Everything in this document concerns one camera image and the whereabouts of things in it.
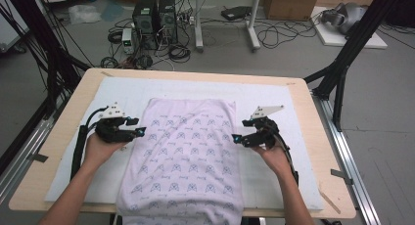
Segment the forearm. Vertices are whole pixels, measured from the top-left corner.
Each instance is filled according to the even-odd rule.
[[[39,224],[75,224],[96,167],[82,165]]]
[[[287,225],[314,224],[291,172],[279,173],[277,177],[283,195]]]

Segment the electronic equipment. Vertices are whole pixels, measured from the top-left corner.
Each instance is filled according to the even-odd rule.
[[[178,39],[175,0],[160,0],[159,14],[162,28],[162,43],[176,44]]]
[[[355,3],[340,3],[335,9],[324,11],[321,22],[329,22],[340,33],[350,35],[365,13],[366,9]]]
[[[228,21],[234,21],[236,19],[242,19],[250,16],[252,7],[234,7],[221,11],[220,14]]]
[[[140,48],[158,49],[156,37],[161,27],[157,0],[137,0],[132,19]]]
[[[122,30],[122,47],[124,48],[124,53],[131,55],[134,53],[134,42],[131,28],[125,28]]]

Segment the person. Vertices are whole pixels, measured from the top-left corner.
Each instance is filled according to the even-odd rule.
[[[96,133],[89,136],[86,142],[83,164],[69,182],[64,192],[40,219],[38,224],[76,224],[80,208],[82,207],[88,187],[94,178],[94,174],[115,151],[126,144],[106,143]]]
[[[254,147],[253,150],[263,158],[268,167],[277,175],[283,195],[286,224],[314,224],[279,141],[275,141],[273,148]]]
[[[97,134],[92,134],[86,143],[84,162],[72,178],[64,192],[52,207],[41,218],[38,224],[76,224],[80,208],[89,185],[98,168],[118,149],[127,143],[109,144],[102,141]],[[287,225],[308,225],[313,220],[305,206],[296,180],[283,148],[278,141],[273,148],[253,148],[276,174],[280,182],[284,201],[284,212]]]

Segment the white device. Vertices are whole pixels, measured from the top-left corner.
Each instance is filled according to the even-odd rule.
[[[122,47],[124,53],[132,55],[134,53],[134,42],[132,40],[132,28],[125,28],[122,30]]]
[[[255,112],[251,115],[251,119],[261,118],[268,116],[270,114],[276,113],[280,110],[282,110],[284,106],[268,106],[268,107],[261,107],[258,106],[256,108]]]
[[[104,110],[100,114],[100,118],[101,119],[115,118],[115,117],[123,117],[124,115],[125,115],[124,111],[121,109],[118,103],[115,102],[113,105],[108,106],[107,109]]]

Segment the desk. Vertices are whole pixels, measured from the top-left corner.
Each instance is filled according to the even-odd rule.
[[[300,129],[314,168],[314,174],[324,203],[324,209],[313,211],[313,217],[352,218],[354,205],[342,178],[332,176],[330,169],[339,170],[330,143],[319,118],[305,82],[299,78],[265,77],[248,75],[191,73],[171,71],[143,71],[119,69],[89,69],[76,91],[70,98],[48,139],[40,150],[48,156],[46,162],[34,161],[26,176],[10,200],[9,207],[14,210],[44,211],[52,204],[44,198],[54,179],[61,157],[75,134],[90,102],[95,96],[102,79],[106,76],[139,77],[169,80],[217,81],[227,83],[267,84],[287,86],[290,90]],[[82,211],[115,212],[114,204],[86,203]],[[244,216],[283,217],[280,210],[244,209]]]
[[[254,23],[256,17],[256,10],[258,9],[259,0],[253,1],[253,8],[251,10],[251,19],[247,22],[247,30],[250,36],[251,42],[253,43],[253,52],[260,48],[258,38],[256,36],[256,32],[254,30]],[[202,24],[201,24],[201,0],[196,0],[196,24],[195,24],[195,41],[196,41],[196,49],[199,52],[204,51],[204,40],[202,38]]]

